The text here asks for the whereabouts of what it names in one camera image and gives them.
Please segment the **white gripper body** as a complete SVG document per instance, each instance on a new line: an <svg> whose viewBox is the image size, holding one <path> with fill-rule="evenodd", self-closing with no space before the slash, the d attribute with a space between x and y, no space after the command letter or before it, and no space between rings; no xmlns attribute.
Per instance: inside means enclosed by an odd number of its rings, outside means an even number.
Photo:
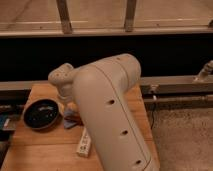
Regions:
<svg viewBox="0 0 213 171"><path fill-rule="evenodd" d="M67 106L69 103L74 102L74 96L71 88L59 88L58 99L64 105Z"/></svg>

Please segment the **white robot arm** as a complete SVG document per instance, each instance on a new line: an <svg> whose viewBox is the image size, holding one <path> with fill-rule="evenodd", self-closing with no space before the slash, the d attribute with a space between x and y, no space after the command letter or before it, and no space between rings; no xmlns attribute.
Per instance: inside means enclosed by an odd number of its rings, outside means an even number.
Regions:
<svg viewBox="0 0 213 171"><path fill-rule="evenodd" d="M65 63L48 75L59 100L77 105L104 171L159 171L125 99L140 75L130 54L78 68Z"/></svg>

